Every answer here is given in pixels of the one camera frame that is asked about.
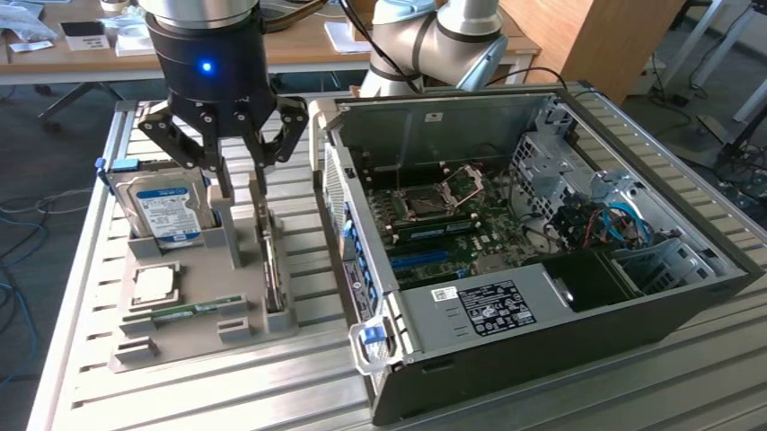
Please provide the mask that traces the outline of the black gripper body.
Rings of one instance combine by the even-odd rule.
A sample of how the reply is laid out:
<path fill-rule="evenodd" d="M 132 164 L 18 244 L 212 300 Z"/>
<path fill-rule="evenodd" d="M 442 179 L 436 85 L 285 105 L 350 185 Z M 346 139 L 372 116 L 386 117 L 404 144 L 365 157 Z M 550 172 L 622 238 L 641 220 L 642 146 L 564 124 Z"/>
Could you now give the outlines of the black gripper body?
<path fill-rule="evenodd" d="M 173 114 L 185 122 L 210 110 L 221 135 L 242 114 L 260 128 L 277 108 L 257 7 L 148 7 L 145 22 Z"/>

